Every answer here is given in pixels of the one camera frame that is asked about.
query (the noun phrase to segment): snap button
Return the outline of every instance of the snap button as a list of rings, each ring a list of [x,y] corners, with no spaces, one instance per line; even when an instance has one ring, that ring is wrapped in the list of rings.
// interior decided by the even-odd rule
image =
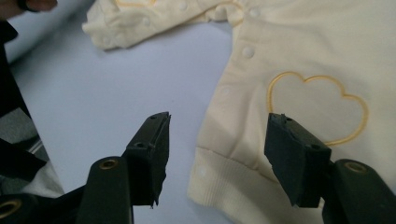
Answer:
[[[249,11],[250,16],[252,17],[259,17],[260,11],[257,8],[253,8]]]
[[[206,176],[206,168],[203,165],[198,165],[196,172],[198,176],[205,177]]]
[[[229,87],[224,87],[224,88],[221,90],[221,96],[226,97],[226,96],[228,96],[228,95],[230,94],[230,92],[231,92],[231,90],[230,90]]]
[[[180,9],[181,11],[185,11],[187,9],[189,5],[187,5],[186,2],[181,2],[178,4],[178,9]]]
[[[149,25],[151,24],[149,18],[147,18],[147,17],[143,18],[142,22],[143,22],[143,24],[144,24],[145,26],[149,26]]]
[[[254,49],[251,48],[251,47],[245,47],[245,48],[242,50],[242,55],[243,55],[245,58],[252,58],[253,55],[254,55]]]

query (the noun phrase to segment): white surface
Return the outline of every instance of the white surface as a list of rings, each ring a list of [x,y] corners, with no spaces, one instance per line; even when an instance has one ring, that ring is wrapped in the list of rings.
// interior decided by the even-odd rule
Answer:
[[[170,159],[160,204],[135,223],[231,223],[186,196],[195,139],[232,50],[228,24],[179,27],[131,49],[103,52],[82,16],[31,52],[14,73],[64,190],[95,161],[120,155],[143,121],[169,111]]]
[[[22,16],[9,20],[19,36],[6,46],[8,60],[12,62],[22,56],[37,42],[42,41],[43,37],[64,23],[67,17],[80,11],[87,2],[92,0],[58,0],[58,6],[51,12],[25,12]]]

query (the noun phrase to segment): orange heart embroidery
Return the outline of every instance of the orange heart embroidery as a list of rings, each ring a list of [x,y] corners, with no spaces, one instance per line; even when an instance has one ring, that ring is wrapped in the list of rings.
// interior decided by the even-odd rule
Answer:
[[[345,142],[351,141],[352,139],[356,138],[363,131],[364,127],[367,124],[367,120],[368,120],[368,116],[369,116],[369,109],[368,109],[367,104],[359,96],[347,94],[344,85],[340,81],[335,79],[334,77],[329,77],[329,76],[314,76],[314,77],[304,78],[302,75],[295,73],[295,72],[285,72],[285,73],[278,75],[270,82],[270,84],[268,86],[268,90],[267,90],[267,109],[268,109],[269,113],[274,112],[273,88],[274,88],[275,84],[282,77],[285,77],[285,76],[296,76],[303,83],[308,83],[310,81],[318,80],[318,79],[329,80],[330,82],[335,84],[340,89],[342,98],[356,101],[361,105],[361,109],[362,109],[363,113],[362,113],[361,122],[360,122],[359,126],[351,134],[349,134],[348,136],[346,136],[344,138],[332,140],[330,142],[325,142],[325,144],[327,146],[339,145],[339,144],[343,144]]]

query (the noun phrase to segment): baby garment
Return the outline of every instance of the baby garment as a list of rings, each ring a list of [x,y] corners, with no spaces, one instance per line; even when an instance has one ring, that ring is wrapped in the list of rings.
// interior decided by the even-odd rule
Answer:
[[[192,21],[228,21],[233,53],[197,138],[188,195],[235,223],[321,223],[290,206],[263,155],[269,112],[375,168],[396,192],[393,0],[97,0],[83,24],[100,49]]]

